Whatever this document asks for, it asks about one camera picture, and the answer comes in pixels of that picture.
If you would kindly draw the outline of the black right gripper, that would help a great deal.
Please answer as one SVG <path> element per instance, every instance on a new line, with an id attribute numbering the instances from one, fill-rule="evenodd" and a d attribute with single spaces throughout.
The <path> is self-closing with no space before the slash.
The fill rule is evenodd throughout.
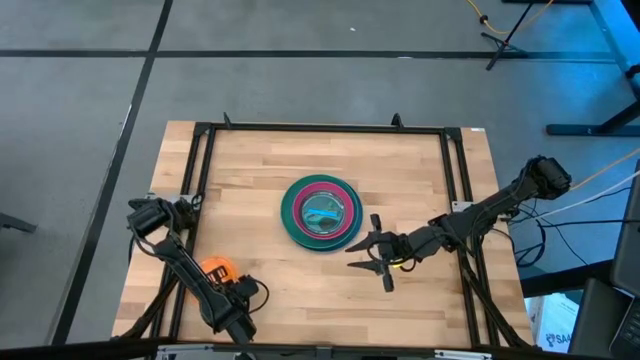
<path id="1" fill-rule="evenodd" d="M 370 216 L 373 231 L 367 236 L 345 249 L 346 252 L 357 252 L 368 249 L 372 260 L 350 262 L 348 267 L 373 271 L 376 275 L 382 276 L 383 288 L 386 292 L 393 292 L 395 289 L 394 280 L 390 268 L 413 260 L 420 263 L 425 258 L 426 249 L 426 227 L 422 226 L 409 234 L 396 234 L 393 232 L 383 232 L 381 219 L 378 214 Z"/>

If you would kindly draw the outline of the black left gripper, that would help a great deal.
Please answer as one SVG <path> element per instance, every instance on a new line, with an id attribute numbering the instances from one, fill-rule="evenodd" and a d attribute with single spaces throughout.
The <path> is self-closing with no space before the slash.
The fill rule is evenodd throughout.
<path id="1" fill-rule="evenodd" d="M 215 268 L 208 272 L 207 275 L 214 279 L 214 283 L 217 286 L 228 287 L 232 293 L 239 296 L 243 301 L 248 301 L 259 292 L 259 282 L 250 275 L 243 275 L 236 280 L 230 280 L 223 277 L 222 268 Z"/>

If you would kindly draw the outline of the small orange plastic plate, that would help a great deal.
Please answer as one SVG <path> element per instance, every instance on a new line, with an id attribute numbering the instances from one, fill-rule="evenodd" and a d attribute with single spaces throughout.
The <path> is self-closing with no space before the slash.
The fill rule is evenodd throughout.
<path id="1" fill-rule="evenodd" d="M 230 279 L 230 280 L 236 280 L 238 278 L 238 272 L 233 262 L 228 257 L 210 256 L 200 261 L 199 266 L 203 271 L 203 273 L 205 274 L 205 277 L 207 278 L 207 281 L 210 283 L 211 287 L 217 293 L 229 298 L 231 296 L 231 291 L 228 289 L 228 287 L 217 286 L 214 283 L 214 279 L 209 277 L 207 273 L 215 268 L 222 268 L 223 277 L 226 277 L 227 279 Z"/>

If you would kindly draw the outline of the medium magenta plastic plate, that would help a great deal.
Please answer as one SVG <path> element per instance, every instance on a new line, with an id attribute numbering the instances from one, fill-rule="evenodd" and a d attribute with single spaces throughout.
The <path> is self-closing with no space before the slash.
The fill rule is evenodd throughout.
<path id="1" fill-rule="evenodd" d="M 355 205 L 353 200 L 350 198 L 348 192 L 336 183 L 329 182 L 329 181 L 313 181 L 309 184 L 302 184 L 301 182 L 296 182 L 289 188 L 289 190 L 293 194 L 292 214 L 293 214 L 294 223 L 305 235 L 311 237 L 314 240 L 328 241 L 328 240 L 333 240 L 338 238 L 348 230 L 351 222 L 355 219 Z M 329 236 L 313 235 L 309 231 L 305 230 L 301 224 L 299 209 L 300 209 L 302 200 L 306 196 L 308 196 L 310 193 L 314 191 L 319 191 L 319 190 L 330 191 L 339 195 L 344 201 L 344 204 L 346 205 L 345 224 L 342 226 L 339 232 L 333 235 L 329 235 Z"/>

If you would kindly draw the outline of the small cyan plastic plate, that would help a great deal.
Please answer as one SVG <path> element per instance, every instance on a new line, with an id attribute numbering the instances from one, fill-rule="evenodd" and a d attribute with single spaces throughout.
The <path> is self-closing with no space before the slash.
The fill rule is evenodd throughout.
<path id="1" fill-rule="evenodd" d="M 330 191 L 310 193 L 301 203 L 299 215 L 302 227 L 313 235 L 329 236 L 340 231 L 346 221 L 346 205 Z"/>

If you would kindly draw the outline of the white cardboard box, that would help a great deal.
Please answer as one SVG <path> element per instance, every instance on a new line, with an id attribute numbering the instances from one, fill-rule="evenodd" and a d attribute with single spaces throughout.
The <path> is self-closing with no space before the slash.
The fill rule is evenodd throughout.
<path id="1" fill-rule="evenodd" d="M 579 305 L 562 293 L 525 299 L 535 344 L 544 351 L 567 353 Z"/>

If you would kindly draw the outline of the black furniture foot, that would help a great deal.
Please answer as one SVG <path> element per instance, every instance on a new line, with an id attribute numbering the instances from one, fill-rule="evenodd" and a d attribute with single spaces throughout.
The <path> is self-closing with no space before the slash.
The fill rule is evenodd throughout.
<path id="1" fill-rule="evenodd" d="M 14 229 L 23 233 L 34 233 L 37 226 L 0 212 L 0 229 Z"/>

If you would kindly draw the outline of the dark grey box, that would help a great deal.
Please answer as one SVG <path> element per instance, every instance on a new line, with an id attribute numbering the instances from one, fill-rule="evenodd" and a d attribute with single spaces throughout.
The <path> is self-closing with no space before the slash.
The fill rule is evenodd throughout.
<path id="1" fill-rule="evenodd" d="M 589 279 L 581 298 L 569 353 L 613 359 L 610 345 L 631 300 L 608 284 Z"/>

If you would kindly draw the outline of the black tripod stand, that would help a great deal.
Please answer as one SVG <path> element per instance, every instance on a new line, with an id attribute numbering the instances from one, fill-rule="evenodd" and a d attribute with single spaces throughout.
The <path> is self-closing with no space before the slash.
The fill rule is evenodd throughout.
<path id="1" fill-rule="evenodd" d="M 496 51 L 495 51 L 494 55 L 492 56 L 492 58 L 489 60 L 488 64 L 485 67 L 486 71 L 491 71 L 493 69 L 493 67 L 496 65 L 496 63 L 498 62 L 498 60 L 509 51 L 515 52 L 518 55 L 526 55 L 527 54 L 526 51 L 511 45 L 510 41 L 511 41 L 512 37 L 515 35 L 515 33 L 522 27 L 522 24 L 525 21 L 525 19 L 527 18 L 528 13 L 530 12 L 532 7 L 533 7 L 533 4 L 529 3 L 527 8 L 523 11 L 523 13 L 521 14 L 520 18 L 516 22 L 516 24 L 505 35 L 504 38 L 499 38 L 499 34 L 496 31 L 493 31 L 491 29 L 491 26 L 489 25 L 489 21 L 488 21 L 488 16 L 487 15 L 482 15 L 480 17 L 481 23 L 487 29 L 490 30 L 490 33 L 482 32 L 481 36 L 483 38 L 485 38 L 485 39 L 491 40 L 496 46 Z"/>

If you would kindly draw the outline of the dark monitor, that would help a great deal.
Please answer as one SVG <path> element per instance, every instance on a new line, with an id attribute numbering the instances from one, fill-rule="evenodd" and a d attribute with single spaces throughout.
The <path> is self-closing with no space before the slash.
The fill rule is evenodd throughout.
<path id="1" fill-rule="evenodd" d="M 631 297 L 610 344 L 617 360 L 640 360 L 640 160 L 612 263 L 611 282 Z"/>

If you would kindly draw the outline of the black aluminium table frame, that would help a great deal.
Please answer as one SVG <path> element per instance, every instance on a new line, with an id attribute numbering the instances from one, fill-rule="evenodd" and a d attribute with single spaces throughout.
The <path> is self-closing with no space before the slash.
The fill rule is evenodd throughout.
<path id="1" fill-rule="evenodd" d="M 296 180 L 345 180 L 383 228 L 410 232 L 498 188 L 483 129 L 172 121 L 151 180 L 158 195 L 202 194 L 195 258 L 228 257 L 265 287 L 254 299 L 253 344 L 468 349 L 502 337 L 471 298 L 455 253 L 440 251 L 386 292 L 348 267 L 362 252 L 297 246 L 280 220 Z"/>

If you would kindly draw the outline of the black overhead mount beam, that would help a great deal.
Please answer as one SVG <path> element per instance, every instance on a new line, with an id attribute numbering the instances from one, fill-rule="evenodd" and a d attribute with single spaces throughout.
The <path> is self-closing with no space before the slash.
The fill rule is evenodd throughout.
<path id="1" fill-rule="evenodd" d="M 171 338 L 116 339 L 99 342 L 0 349 L 0 360 L 131 360 L 187 352 L 252 353 L 254 355 L 307 356 L 334 360 L 342 356 L 419 357 L 450 360 L 615 360 L 576 354 L 544 352 L 533 348 L 481 345 L 471 349 L 365 347 L 335 345 L 277 345 L 175 342 Z"/>

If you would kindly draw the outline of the blue desk leg frame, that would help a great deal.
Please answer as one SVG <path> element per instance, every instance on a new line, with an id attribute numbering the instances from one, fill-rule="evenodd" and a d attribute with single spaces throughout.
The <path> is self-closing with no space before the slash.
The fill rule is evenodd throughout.
<path id="1" fill-rule="evenodd" d="M 592 1 L 589 9 L 601 29 L 615 63 L 623 73 L 624 80 L 631 87 L 635 101 L 602 124 L 548 124 L 545 132 L 549 136 L 640 138 L 640 125 L 631 125 L 631 122 L 640 119 L 640 80 L 635 80 L 640 74 L 640 64 L 631 65 L 627 61 L 596 0 Z"/>

